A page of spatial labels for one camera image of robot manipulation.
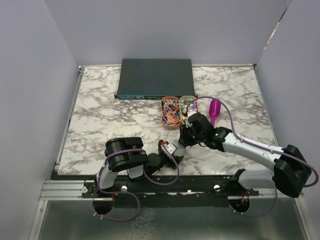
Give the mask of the purple plastic scoop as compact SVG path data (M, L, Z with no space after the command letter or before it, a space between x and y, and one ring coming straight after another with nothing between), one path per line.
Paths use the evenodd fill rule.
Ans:
M221 111L221 103L215 99L212 99L209 106L208 115L210 123L214 126L216 119L219 117Z

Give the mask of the beige tray of star candies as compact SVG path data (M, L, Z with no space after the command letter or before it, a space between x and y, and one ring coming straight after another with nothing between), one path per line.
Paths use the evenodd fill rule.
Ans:
M187 123L188 117L186 114L186 111L188 108L193 108L195 111L199 111L198 103L195 100L195 96L182 96L179 99L179 109L180 109L180 119L181 119L181 125L185 125Z

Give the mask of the silver jar lid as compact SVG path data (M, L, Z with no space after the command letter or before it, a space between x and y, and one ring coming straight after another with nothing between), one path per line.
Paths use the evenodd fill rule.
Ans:
M181 157L185 154L185 152L186 152L186 149L184 147L182 148L179 147L175 150L174 155L177 157Z

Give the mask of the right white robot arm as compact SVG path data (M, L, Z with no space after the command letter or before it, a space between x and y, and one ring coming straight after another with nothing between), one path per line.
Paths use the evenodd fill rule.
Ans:
M300 150L269 146L237 135L226 127L214 127L201 113L192 114L179 128L179 144L183 147L200 145L223 153L235 154L254 161L262 170L240 169L229 189L240 196L250 189L276 189L284 195L297 198L312 173Z

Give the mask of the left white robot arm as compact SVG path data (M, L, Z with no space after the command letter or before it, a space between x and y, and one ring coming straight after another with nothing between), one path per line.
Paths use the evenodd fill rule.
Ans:
M158 153L146 154L141 137L118 137L105 143L105 161L96 174L93 191L97 196L106 197L119 172L127 171L130 180L140 180L151 176L167 166L177 170L184 158L185 147L177 140L172 142L160 140Z

